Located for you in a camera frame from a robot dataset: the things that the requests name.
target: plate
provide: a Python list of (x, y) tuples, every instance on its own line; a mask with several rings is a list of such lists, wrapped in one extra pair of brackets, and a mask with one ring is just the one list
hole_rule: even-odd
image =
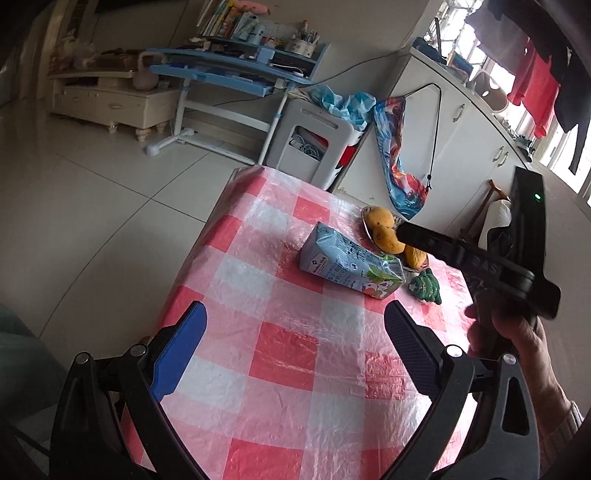
[[(386, 253), (384, 252), (380, 247), (377, 246), (377, 244), (374, 242), (374, 238), (371, 234), (371, 230), (368, 227), (367, 222), (365, 221), (365, 214), (368, 212), (368, 210), (371, 208), (372, 206), (369, 205), (367, 207), (363, 207), (361, 209), (361, 221), (363, 223), (363, 227), (365, 228), (365, 233), (367, 234), (367, 236), (369, 237), (369, 240), (372, 242), (372, 244), (374, 245), (374, 247), (376, 248), (376, 250), (379, 252), (379, 254), (381, 256), (383, 255), (389, 255), (392, 256), (392, 254)], [(406, 222), (406, 220), (402, 217), (399, 217), (396, 214), (392, 214), (394, 217), (394, 228), (393, 230), (396, 230), (397, 227), (399, 225), (401, 225), (402, 223)], [(416, 270), (415, 268), (410, 268), (407, 264), (406, 264), (406, 259), (404, 258), (404, 254), (398, 254), (398, 255), (394, 255), (395, 257), (398, 257), (401, 262), (402, 262), (402, 267), (403, 269), (405, 269), (406, 271), (409, 272), (414, 272), (414, 273), (421, 273), (423, 270), (425, 270), (425, 268), (427, 268), (429, 266), (429, 256), (427, 255), (427, 258), (425, 259), (425, 262), (423, 263), (423, 265), (421, 265), (421, 268), (419, 268), (418, 270)]]

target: blue gripper pad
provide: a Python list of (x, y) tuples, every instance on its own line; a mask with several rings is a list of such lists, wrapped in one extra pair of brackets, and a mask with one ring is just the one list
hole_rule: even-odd
[(168, 344), (154, 362), (154, 378), (150, 391), (160, 402), (177, 388), (207, 327), (203, 303), (194, 301), (178, 321), (179, 325)]
[(414, 386), (434, 401), (440, 391), (444, 345), (430, 328), (417, 325), (398, 300), (387, 305), (384, 325)]

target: drawer handle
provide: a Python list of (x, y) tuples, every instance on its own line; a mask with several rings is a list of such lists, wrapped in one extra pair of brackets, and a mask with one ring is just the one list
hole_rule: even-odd
[(504, 149), (505, 149), (505, 147), (504, 147), (504, 146), (503, 146), (503, 147), (501, 147), (501, 148), (499, 148), (499, 153), (497, 153), (496, 157), (492, 159), (492, 162), (493, 162), (493, 163), (494, 163), (494, 162), (496, 162), (496, 161), (497, 161), (497, 160), (498, 160), (498, 159), (501, 157), (501, 155), (503, 154), (503, 150), (504, 150)]
[(456, 123), (460, 119), (460, 117), (464, 113), (464, 108), (466, 108), (466, 104), (465, 103), (463, 103), (463, 104), (460, 105), (460, 111), (458, 112), (457, 116), (455, 116), (453, 118), (453, 122), (454, 123)]
[(497, 167), (502, 167), (505, 162), (507, 161), (507, 157), (509, 156), (509, 152), (505, 152), (505, 156), (503, 157), (503, 161), (497, 165)]

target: book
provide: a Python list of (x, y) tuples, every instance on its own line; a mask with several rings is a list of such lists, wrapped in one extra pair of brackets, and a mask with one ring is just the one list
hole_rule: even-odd
[(199, 35), (209, 22), (210, 17), (213, 15), (215, 11), (216, 0), (207, 0), (207, 2), (201, 8), (201, 12), (199, 13), (199, 19), (197, 20), (196, 31)]
[(232, 7), (226, 15), (226, 18), (223, 20), (218, 36), (229, 38), (232, 30), (234, 30), (234, 25), (238, 21), (240, 14), (240, 10), (238, 10), (236, 7)]
[(217, 8), (215, 9), (211, 19), (207, 23), (206, 29), (203, 31), (204, 37), (208, 37), (208, 36), (212, 35), (213, 27), (216, 24), (219, 16), (222, 14), (222, 11), (223, 11), (224, 7), (226, 6), (226, 4), (228, 3), (228, 1), (229, 0), (220, 0), (219, 1), (219, 3), (217, 4)]
[(224, 9), (222, 10), (222, 13), (220, 14), (218, 19), (216, 20), (215, 24), (213, 25), (212, 32), (210, 34), (212, 37), (219, 36), (219, 31), (222, 28), (223, 21), (226, 18), (226, 15), (230, 11), (230, 9), (232, 8), (233, 4), (234, 4), (233, 0), (229, 0), (226, 2)]
[(244, 12), (240, 23), (236, 25), (236, 28), (234, 28), (234, 31), (232, 32), (232, 38), (246, 41), (248, 34), (258, 21), (257, 18), (256, 15), (250, 12)]

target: colorful bag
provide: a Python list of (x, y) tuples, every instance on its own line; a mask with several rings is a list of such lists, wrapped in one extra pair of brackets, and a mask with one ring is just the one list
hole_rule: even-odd
[[(437, 110), (431, 169), (427, 175), (427, 184), (423, 185), (415, 176), (404, 173), (399, 153), (402, 148), (402, 127), (404, 124), (406, 98), (431, 85), (439, 90), (439, 108)], [(413, 218), (423, 208), (427, 199), (427, 193), (431, 189), (431, 173), (433, 172), (433, 161), (435, 160), (440, 109), (441, 88), (435, 83), (428, 83), (404, 96), (388, 98), (377, 104), (374, 109), (375, 135), (378, 140), (378, 149), (390, 201), (394, 205), (394, 208), (396, 208), (396, 211), (405, 217), (406, 220)]]

